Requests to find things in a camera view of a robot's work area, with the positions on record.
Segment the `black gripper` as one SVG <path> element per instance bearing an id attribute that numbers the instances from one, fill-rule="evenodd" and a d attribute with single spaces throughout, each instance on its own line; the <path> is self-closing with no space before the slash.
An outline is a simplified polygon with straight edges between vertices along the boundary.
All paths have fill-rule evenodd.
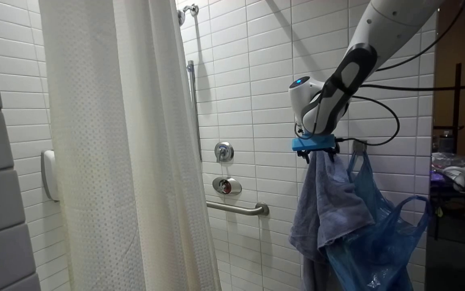
<path id="1" fill-rule="evenodd" d="M 329 160 L 331 163 L 336 161 L 336 153 L 334 150 L 297 150 L 297 156 L 303 158 L 305 163 L 310 163 L 313 158 L 315 160 Z"/>

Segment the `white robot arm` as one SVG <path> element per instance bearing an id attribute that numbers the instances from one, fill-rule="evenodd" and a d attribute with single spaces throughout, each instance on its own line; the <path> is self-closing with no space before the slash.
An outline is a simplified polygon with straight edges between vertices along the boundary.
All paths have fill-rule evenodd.
<path id="1" fill-rule="evenodd" d="M 289 84 L 294 111 L 292 150 L 334 151 L 332 135 L 361 84 L 399 51 L 444 0 L 370 0 L 336 69 L 324 79 L 302 75 Z"/>

